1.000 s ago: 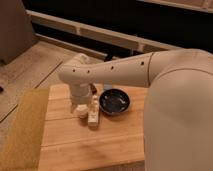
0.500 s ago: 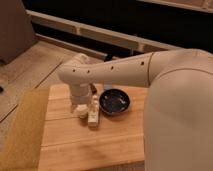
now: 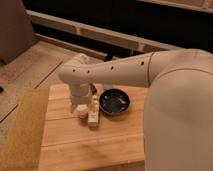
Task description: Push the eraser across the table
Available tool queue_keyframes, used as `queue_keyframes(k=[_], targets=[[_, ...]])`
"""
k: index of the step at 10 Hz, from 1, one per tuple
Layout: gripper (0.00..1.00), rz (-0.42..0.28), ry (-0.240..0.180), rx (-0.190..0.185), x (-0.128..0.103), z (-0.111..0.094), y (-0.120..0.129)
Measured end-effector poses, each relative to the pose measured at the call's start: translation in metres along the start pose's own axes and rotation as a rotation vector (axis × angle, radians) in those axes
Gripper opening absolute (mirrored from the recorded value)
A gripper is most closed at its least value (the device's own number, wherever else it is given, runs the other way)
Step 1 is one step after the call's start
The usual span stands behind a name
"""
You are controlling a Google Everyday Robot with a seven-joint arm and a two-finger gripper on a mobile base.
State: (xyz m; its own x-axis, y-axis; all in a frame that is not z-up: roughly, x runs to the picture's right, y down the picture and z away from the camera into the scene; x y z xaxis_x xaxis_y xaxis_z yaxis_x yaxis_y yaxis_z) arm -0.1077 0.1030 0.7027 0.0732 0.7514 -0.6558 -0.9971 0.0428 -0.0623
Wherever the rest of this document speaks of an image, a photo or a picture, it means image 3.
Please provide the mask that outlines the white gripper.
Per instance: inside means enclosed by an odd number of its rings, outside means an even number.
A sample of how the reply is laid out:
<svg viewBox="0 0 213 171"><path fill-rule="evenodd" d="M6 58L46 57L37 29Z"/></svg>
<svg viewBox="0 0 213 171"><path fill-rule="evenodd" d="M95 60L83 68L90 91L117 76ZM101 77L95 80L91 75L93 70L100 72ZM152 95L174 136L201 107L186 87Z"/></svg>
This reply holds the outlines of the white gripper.
<svg viewBox="0 0 213 171"><path fill-rule="evenodd" d="M93 95L89 84L75 84L70 85L70 99L74 106L77 106L75 113L79 118L86 118L88 114L88 108L84 104L91 103L92 114L99 113L99 97Z"/></svg>

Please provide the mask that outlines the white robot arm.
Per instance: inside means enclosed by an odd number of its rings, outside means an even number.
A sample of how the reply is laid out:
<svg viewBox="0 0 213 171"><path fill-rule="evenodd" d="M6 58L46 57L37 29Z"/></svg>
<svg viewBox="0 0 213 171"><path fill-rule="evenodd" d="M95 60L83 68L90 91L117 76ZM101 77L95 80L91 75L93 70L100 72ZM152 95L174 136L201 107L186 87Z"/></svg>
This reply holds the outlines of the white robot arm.
<svg viewBox="0 0 213 171"><path fill-rule="evenodd" d="M77 104L89 98L90 83L146 87L146 171L213 171L212 53L177 49L98 64L78 54L59 77Z"/></svg>

